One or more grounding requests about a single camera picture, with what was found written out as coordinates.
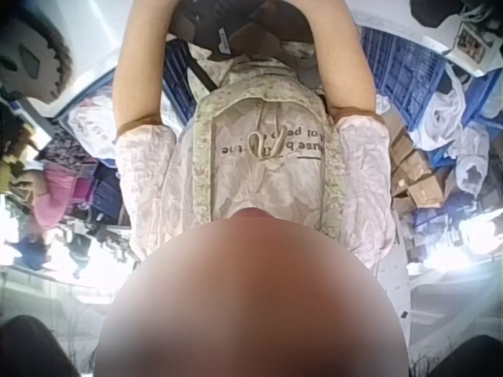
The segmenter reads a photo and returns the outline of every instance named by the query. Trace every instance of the drawstring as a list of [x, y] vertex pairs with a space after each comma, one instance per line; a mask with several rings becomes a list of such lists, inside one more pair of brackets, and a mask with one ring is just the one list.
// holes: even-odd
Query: drawstring
[[[259, 113], [259, 120], [257, 121], [256, 128], [259, 128], [260, 120], [262, 119], [262, 113], [265, 104], [262, 104]], [[277, 112], [276, 112], [276, 140], [274, 142], [273, 148], [271, 149], [269, 156], [264, 156], [264, 142], [266, 140], [266, 135], [264, 135], [260, 131], [253, 131], [248, 135], [248, 151], [250, 151], [251, 155], [254, 156], [258, 161], [266, 161], [268, 159], [274, 159], [278, 157], [285, 146], [285, 140], [287, 137], [287, 129], [286, 126], [279, 127], [277, 121]]]

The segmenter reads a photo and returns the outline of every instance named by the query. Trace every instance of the apron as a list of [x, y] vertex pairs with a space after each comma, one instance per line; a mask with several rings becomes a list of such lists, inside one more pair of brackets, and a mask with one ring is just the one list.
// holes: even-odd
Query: apron
[[194, 225], [212, 219], [212, 171], [214, 118], [238, 102], [258, 98], [265, 102], [292, 102], [309, 110], [325, 132], [325, 183], [321, 232], [340, 239], [344, 204], [343, 153], [340, 137], [327, 116], [321, 99], [292, 77], [260, 75], [218, 89], [201, 100], [193, 118], [193, 211]]

